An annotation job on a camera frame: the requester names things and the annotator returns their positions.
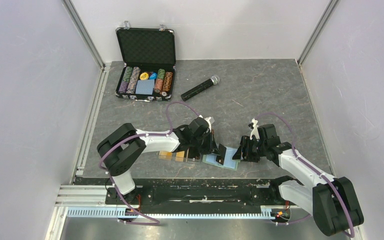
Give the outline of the green card holder wallet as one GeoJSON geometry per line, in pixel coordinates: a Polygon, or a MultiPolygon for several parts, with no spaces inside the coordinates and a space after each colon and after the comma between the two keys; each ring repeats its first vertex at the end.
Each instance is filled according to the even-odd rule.
{"type": "Polygon", "coordinates": [[[206,154],[202,157],[202,162],[218,168],[236,171],[240,162],[233,159],[236,151],[236,148],[227,147],[223,158],[215,154],[206,154]]]}

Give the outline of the clear acrylic card tray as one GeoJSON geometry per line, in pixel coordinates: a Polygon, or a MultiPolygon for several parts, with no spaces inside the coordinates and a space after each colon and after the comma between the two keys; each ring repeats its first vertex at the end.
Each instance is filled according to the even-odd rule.
{"type": "Polygon", "coordinates": [[[202,161],[200,153],[194,148],[179,152],[160,151],[158,153],[158,158],[180,163],[199,163],[202,161]]]}

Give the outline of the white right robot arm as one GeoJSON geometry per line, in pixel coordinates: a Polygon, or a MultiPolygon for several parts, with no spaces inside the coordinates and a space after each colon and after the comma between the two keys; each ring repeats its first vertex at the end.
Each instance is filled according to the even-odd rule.
{"type": "Polygon", "coordinates": [[[364,215],[352,182],[322,171],[289,142],[281,142],[273,124],[249,124],[250,135],[241,137],[234,160],[258,162],[262,157],[290,175],[271,180],[269,199],[275,204],[292,202],[310,214],[326,236],[348,231],[364,223],[364,215]]]}

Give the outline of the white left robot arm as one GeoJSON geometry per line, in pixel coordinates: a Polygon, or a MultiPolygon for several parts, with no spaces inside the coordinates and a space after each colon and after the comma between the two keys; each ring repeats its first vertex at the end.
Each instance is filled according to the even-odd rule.
{"type": "Polygon", "coordinates": [[[161,151],[177,153],[192,149],[199,155],[221,156],[212,133],[213,121],[212,117],[199,116],[189,124],[167,131],[144,131],[125,123],[97,145],[101,158],[98,165],[109,173],[119,199],[131,204],[137,198],[137,190],[130,168],[141,154],[161,151]]]}

